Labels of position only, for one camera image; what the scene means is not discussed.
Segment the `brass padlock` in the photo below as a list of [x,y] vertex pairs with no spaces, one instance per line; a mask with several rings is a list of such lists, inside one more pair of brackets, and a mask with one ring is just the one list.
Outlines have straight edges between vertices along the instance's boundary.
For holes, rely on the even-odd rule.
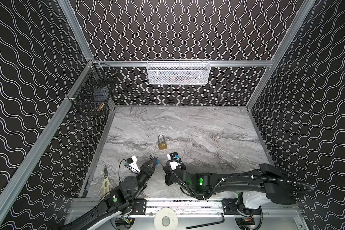
[[164,135],[159,135],[158,136],[158,149],[159,150],[167,149],[167,143],[166,143]]

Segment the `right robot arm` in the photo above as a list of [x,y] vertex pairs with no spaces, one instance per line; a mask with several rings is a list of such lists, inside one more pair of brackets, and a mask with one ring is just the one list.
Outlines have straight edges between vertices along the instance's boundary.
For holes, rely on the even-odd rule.
[[293,205],[296,203],[287,174],[267,163],[260,164],[259,169],[249,172],[219,174],[219,173],[189,173],[186,170],[169,166],[163,167],[165,183],[170,186],[177,184],[187,195],[206,200],[214,194],[239,191],[259,192],[265,194],[275,204]]

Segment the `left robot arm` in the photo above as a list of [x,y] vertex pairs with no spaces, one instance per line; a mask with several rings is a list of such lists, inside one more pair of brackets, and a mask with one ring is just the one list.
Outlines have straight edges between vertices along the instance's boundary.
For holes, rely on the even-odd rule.
[[147,187],[147,182],[155,172],[159,160],[151,157],[141,167],[136,175],[126,177],[117,187],[107,192],[97,205],[72,221],[60,227],[61,230],[95,230],[113,215],[125,214],[132,210],[135,199]]

